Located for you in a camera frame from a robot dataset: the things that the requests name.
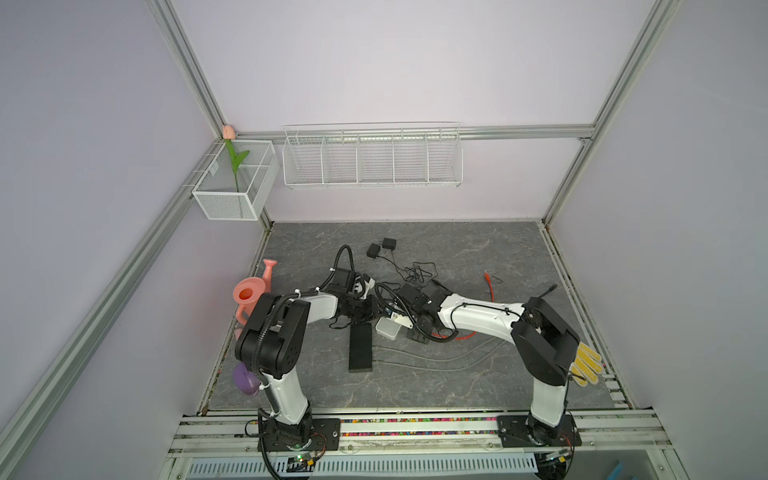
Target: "red wire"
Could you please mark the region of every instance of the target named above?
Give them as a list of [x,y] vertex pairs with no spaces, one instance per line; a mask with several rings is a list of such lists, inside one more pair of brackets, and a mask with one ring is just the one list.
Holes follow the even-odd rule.
[[[491,289],[491,301],[493,302],[494,301],[494,298],[493,298],[493,285],[491,285],[491,276],[488,275],[488,272],[485,273],[485,281],[488,282],[488,288]],[[476,333],[477,332],[472,332],[472,333],[470,333],[467,336],[457,336],[456,338],[454,338],[454,340],[466,340],[467,338],[469,338],[471,336],[475,336]],[[437,334],[437,338],[445,339],[445,338],[448,338],[448,337],[447,336],[442,336],[442,335],[440,335],[438,333]]]

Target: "white wire basket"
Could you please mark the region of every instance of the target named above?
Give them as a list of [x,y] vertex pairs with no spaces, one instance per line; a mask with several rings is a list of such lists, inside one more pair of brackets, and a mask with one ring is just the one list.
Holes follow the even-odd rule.
[[250,153],[237,169],[237,182],[224,142],[192,194],[211,220],[258,220],[280,169],[271,141],[232,140],[237,153]]
[[286,127],[286,185],[427,187],[458,186],[462,182],[464,158],[457,124],[408,128],[380,125],[385,128],[304,133]]

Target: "work surface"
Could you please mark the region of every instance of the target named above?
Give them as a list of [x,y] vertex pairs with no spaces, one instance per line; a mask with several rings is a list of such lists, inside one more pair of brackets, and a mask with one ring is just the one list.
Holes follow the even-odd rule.
[[[336,251],[344,243],[353,249],[357,271],[368,273],[378,282],[402,283],[391,263],[366,256],[368,246],[384,237],[397,239],[394,258],[399,266],[411,266],[414,261],[435,262],[437,279],[469,298],[490,300],[485,272],[495,277],[492,277],[492,284],[496,302],[524,302],[530,296],[542,294],[553,283],[560,283],[534,222],[276,223],[264,254],[265,258],[278,262],[273,273],[272,291],[288,293],[296,288],[307,290],[320,284],[333,265]],[[392,258],[387,250],[380,254]],[[346,267],[346,262],[345,254],[339,265]],[[545,298],[583,335],[561,286]],[[407,339],[404,328],[394,340],[374,330],[373,371],[349,373],[349,329],[330,329],[329,323],[329,320],[321,320],[307,327],[296,366],[302,390],[315,409],[469,407],[527,410],[531,405],[533,377],[511,343],[477,334],[450,343],[424,345]],[[346,319],[342,317],[336,325],[345,323]],[[451,359],[477,349],[454,362],[434,362],[378,348],[380,346],[435,359]],[[385,360],[431,369],[456,369],[483,359],[489,352],[488,358],[458,372],[414,370],[376,362]],[[209,408],[267,407],[265,395],[254,398],[237,390],[232,381],[236,364],[232,343]],[[568,408],[613,406],[610,393],[602,382],[581,388],[571,381]]]

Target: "yellow glove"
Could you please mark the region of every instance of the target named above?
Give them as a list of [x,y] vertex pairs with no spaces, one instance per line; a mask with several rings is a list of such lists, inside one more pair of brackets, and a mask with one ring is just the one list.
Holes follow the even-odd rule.
[[587,386],[587,380],[592,385],[597,385],[598,373],[603,372],[602,359],[603,357],[599,353],[585,344],[579,343],[576,359],[571,364],[571,373],[574,374],[574,381],[579,386]]

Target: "blue object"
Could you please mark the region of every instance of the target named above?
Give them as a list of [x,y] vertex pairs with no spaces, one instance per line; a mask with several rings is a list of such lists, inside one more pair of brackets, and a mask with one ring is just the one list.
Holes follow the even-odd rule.
[[621,473],[621,469],[624,467],[624,464],[619,462],[618,465],[616,465],[616,468],[611,472],[611,474],[606,478],[605,480],[616,480],[619,478],[619,474]]

